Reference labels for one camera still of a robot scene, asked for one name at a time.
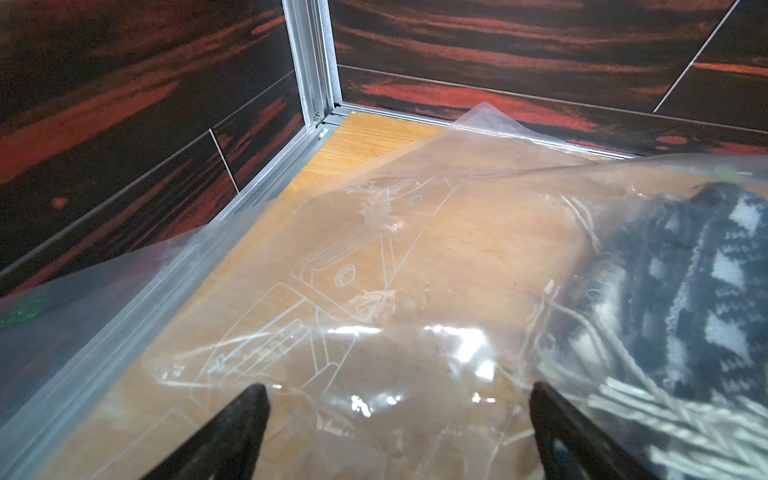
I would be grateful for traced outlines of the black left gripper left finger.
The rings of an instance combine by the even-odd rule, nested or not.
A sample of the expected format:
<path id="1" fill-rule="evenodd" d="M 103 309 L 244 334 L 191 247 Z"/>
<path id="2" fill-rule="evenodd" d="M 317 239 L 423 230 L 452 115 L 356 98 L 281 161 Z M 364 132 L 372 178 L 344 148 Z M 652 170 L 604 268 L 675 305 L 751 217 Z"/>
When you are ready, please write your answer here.
<path id="1" fill-rule="evenodd" d="M 143 478 L 252 478 L 270 412 L 266 387 L 251 384 Z"/>

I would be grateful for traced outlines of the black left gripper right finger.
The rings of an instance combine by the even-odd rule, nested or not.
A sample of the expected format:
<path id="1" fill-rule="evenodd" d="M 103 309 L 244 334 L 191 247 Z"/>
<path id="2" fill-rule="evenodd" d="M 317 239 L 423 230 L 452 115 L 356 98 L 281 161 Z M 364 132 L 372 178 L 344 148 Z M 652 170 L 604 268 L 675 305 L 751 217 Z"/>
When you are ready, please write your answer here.
<path id="1" fill-rule="evenodd" d="M 529 414 L 547 480 L 657 477 L 546 382 L 534 384 Z"/>

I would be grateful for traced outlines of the dark blue grey plaid scarf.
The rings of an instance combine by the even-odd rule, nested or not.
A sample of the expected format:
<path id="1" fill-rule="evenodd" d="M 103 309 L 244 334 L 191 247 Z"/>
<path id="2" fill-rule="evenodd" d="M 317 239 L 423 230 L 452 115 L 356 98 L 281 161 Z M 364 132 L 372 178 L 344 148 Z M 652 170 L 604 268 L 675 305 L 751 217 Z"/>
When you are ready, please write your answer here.
<path id="1" fill-rule="evenodd" d="M 550 384 L 655 479 L 767 475 L 767 201 L 739 185 L 632 205 L 536 352 Z"/>

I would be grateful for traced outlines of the clear plastic vacuum bag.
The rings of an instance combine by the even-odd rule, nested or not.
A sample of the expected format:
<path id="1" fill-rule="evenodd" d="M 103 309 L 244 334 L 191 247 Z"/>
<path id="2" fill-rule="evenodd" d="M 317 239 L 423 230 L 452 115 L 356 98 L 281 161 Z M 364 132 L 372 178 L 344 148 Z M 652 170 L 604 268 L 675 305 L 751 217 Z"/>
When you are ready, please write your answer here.
<path id="1" fill-rule="evenodd" d="M 602 159 L 482 104 L 302 192 L 4 299 L 5 479 L 144 479 L 253 383 L 250 479 L 546 479 L 536 352 L 629 208 L 765 154 Z"/>

